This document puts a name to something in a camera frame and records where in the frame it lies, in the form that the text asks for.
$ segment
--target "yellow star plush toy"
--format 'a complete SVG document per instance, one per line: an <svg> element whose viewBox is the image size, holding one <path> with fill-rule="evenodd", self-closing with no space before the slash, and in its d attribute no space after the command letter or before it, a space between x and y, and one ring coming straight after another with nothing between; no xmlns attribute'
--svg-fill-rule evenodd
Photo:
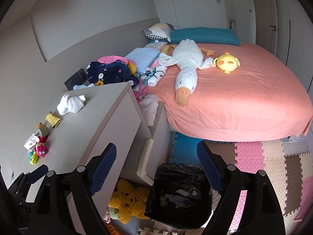
<svg viewBox="0 0 313 235"><path fill-rule="evenodd" d="M131 216L149 219L144 215L149 193L149 188L135 189L127 180L120 179L117 191L113 192L108 206L118 209L118 220L123 224L127 224Z"/></svg>

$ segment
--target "goose beak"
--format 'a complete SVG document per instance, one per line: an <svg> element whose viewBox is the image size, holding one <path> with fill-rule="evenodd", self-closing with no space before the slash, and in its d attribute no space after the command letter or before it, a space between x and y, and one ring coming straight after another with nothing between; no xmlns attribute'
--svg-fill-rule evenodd
<svg viewBox="0 0 313 235"><path fill-rule="evenodd" d="M176 90L176 102L179 106L185 106L187 104L190 92L186 87L180 87Z"/></svg>

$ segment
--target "white goose plush toy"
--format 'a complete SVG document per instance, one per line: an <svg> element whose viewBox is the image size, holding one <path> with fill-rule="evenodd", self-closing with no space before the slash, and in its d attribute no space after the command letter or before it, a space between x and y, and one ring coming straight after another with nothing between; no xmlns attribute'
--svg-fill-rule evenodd
<svg viewBox="0 0 313 235"><path fill-rule="evenodd" d="M203 70L213 67L213 59L207 58L203 61L204 52L206 56L214 55L214 51L200 48L193 40L182 40L174 49L172 56L161 53L159 63L162 66L177 65L180 72L176 78L176 102L180 106L187 104L189 96L194 92L197 86L197 69Z"/></svg>

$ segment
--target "pile of clothes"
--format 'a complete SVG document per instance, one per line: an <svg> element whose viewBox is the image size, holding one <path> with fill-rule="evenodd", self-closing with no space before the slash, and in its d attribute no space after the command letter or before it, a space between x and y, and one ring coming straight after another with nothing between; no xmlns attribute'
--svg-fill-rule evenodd
<svg viewBox="0 0 313 235"><path fill-rule="evenodd" d="M156 86L165 75L166 67L158 62L160 50L149 47L136 48L125 57L104 56L87 66L90 86L129 82L140 103L148 86Z"/></svg>

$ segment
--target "foam play mat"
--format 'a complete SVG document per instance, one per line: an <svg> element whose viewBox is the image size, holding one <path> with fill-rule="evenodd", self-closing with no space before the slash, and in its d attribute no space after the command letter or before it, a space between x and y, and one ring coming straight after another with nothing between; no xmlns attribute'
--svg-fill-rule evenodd
<svg viewBox="0 0 313 235"><path fill-rule="evenodd" d="M196 146L201 139L176 133L173 138L169 163L201 167ZM300 154L286 154L281 140L258 142L205 141L214 154L227 164L236 165L241 171L267 172L275 189L283 213L286 235L291 234L309 210L313 201L313 165L308 149ZM213 191L213 211L220 195ZM246 191L242 191L229 233L238 228L245 205Z"/></svg>

